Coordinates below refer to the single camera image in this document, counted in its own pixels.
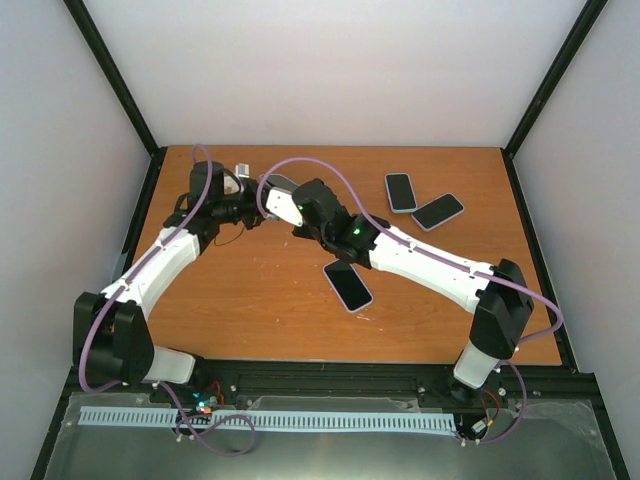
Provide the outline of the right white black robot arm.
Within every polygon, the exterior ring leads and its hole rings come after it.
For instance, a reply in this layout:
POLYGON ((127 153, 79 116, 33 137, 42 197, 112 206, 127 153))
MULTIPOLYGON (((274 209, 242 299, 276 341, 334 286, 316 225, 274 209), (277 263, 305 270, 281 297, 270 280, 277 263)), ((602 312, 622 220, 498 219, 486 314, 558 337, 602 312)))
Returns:
POLYGON ((472 403, 491 372, 512 358, 534 310, 520 267, 457 257, 420 242, 387 221, 350 214, 321 180, 299 186, 292 201, 301 216, 294 233, 316 240, 338 260, 411 280, 472 314, 469 339, 438 389, 460 404, 472 403))

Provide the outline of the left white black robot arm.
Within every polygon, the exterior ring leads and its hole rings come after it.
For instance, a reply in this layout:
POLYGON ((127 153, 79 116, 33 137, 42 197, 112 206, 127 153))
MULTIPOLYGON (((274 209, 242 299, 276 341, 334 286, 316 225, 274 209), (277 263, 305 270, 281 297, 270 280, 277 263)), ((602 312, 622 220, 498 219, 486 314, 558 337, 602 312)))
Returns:
POLYGON ((275 189, 267 181, 241 175, 218 162, 193 165, 189 189, 176 200, 151 246, 117 280, 98 293, 84 292, 73 309, 73 355, 81 388, 94 392, 88 377, 118 384, 171 383, 186 402, 201 400, 208 378, 200 358, 161 347, 148 320, 176 278, 213 243, 225 224, 247 229, 265 219, 275 189))

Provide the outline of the black smartphone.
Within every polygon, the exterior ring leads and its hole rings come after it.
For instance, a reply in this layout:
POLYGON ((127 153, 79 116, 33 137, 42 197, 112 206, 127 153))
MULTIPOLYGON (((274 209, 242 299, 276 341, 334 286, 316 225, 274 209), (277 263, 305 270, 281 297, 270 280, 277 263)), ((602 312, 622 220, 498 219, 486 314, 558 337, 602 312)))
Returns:
POLYGON ((261 175, 259 177, 259 181, 261 181, 263 178, 265 178, 264 186, 262 188, 264 195, 266 195, 267 192, 272 188, 293 192, 299 187, 296 182, 292 181, 290 178, 282 174, 272 174, 268 177, 266 177, 265 175, 261 175))

